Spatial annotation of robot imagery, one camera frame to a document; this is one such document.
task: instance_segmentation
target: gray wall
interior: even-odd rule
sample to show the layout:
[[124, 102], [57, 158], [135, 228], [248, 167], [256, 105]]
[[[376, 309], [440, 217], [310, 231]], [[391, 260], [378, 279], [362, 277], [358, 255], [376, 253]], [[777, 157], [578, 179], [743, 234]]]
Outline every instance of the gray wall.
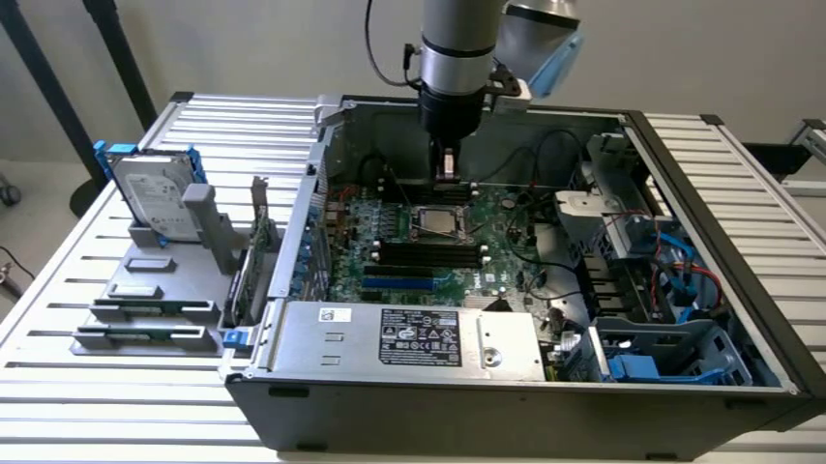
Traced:
[[[135, 140], [137, 117], [81, 0], [20, 0], [92, 138]], [[156, 106], [173, 90], [406, 95], [374, 77], [363, 0], [120, 0]], [[580, 0], [586, 47], [548, 102], [714, 112], [743, 139], [782, 139], [826, 117], [822, 0]], [[398, 75], [419, 0], [376, 0], [374, 48]], [[8, 37], [0, 33], [0, 158], [73, 160]]]

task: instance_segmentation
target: blue ram slot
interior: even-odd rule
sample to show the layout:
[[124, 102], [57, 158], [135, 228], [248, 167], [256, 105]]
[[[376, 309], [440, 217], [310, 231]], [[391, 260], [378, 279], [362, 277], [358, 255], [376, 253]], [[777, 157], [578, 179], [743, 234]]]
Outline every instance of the blue ram slot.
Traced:
[[436, 283], [432, 278], [379, 278], [367, 277], [362, 279], [364, 288], [395, 288], [400, 290], [428, 290], [434, 291]]

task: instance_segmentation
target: green circuit board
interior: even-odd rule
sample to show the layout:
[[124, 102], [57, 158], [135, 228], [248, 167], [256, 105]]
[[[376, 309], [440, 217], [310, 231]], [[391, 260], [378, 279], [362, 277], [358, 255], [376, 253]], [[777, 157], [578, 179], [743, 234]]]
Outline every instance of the green circuit board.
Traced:
[[[371, 303], [484, 307], [486, 302], [504, 289], [503, 298], [515, 310], [542, 311], [544, 305], [526, 296], [524, 286], [518, 289], [519, 271], [523, 272], [524, 281], [528, 281], [540, 268], [520, 261], [510, 252], [506, 227], [518, 208], [510, 202], [506, 204], [511, 208], [504, 208], [504, 199], [516, 204], [518, 194], [504, 188], [480, 188], [480, 194], [467, 205], [438, 207], [452, 209], [462, 216], [463, 230], [456, 232], [462, 238], [451, 239], [438, 234], [416, 235], [416, 229], [411, 228], [416, 211], [430, 208], [427, 205], [384, 203], [370, 190], [360, 188], [339, 207], [342, 213], [335, 227], [328, 226], [334, 257], [330, 300], [359, 303], [363, 301], [363, 290], [368, 290], [380, 292], [380, 302]], [[512, 226], [524, 231], [528, 227], [527, 217], [516, 217]], [[486, 245], [491, 262], [480, 269], [434, 268], [434, 291], [366, 289], [362, 287], [364, 268], [376, 264], [371, 251], [378, 238], [387, 243]], [[535, 246], [524, 246], [520, 240], [512, 245], [526, 256], [535, 257]]]

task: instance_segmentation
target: black pole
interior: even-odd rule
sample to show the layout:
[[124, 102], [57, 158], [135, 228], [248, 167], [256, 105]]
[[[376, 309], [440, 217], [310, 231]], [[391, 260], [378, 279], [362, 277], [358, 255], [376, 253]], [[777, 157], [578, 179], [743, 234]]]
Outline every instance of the black pole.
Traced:
[[3, 23], [12, 44], [15, 44], [20, 58], [28, 68], [28, 72], [37, 83], [43, 97], [47, 99], [47, 103], [55, 112], [68, 141], [77, 152], [77, 158], [83, 161], [83, 165], [92, 177], [92, 181], [80, 186], [75, 191], [72, 201], [69, 202], [72, 212], [75, 215], [80, 216], [95, 201], [97, 193], [103, 190], [108, 182], [103, 169], [95, 160], [92, 139], [87, 134], [80, 118], [77, 118], [77, 113], [65, 96], [65, 92], [63, 92], [57, 76], [43, 54], [43, 50], [40, 49], [40, 44], [28, 28], [25, 18], [20, 12], [17, 0], [0, 0], [0, 23]]
[[155, 111], [149, 93], [145, 90], [145, 84], [143, 83], [140, 69], [137, 68], [135, 55], [129, 48], [127, 34], [120, 26], [117, 5], [115, 5], [115, 0], [83, 0], [83, 4], [99, 27], [103, 42], [105, 43], [108, 54], [115, 62], [120, 80], [127, 88], [140, 124], [143, 125], [143, 129], [148, 131], [152, 127], [152, 123], [157, 119], [157, 112]]

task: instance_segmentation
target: power supply label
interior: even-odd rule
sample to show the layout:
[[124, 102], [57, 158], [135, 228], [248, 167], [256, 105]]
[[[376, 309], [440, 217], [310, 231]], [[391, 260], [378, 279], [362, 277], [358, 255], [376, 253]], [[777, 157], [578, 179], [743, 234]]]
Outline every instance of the power supply label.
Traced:
[[378, 360], [384, 364], [462, 367], [458, 312], [383, 309]]

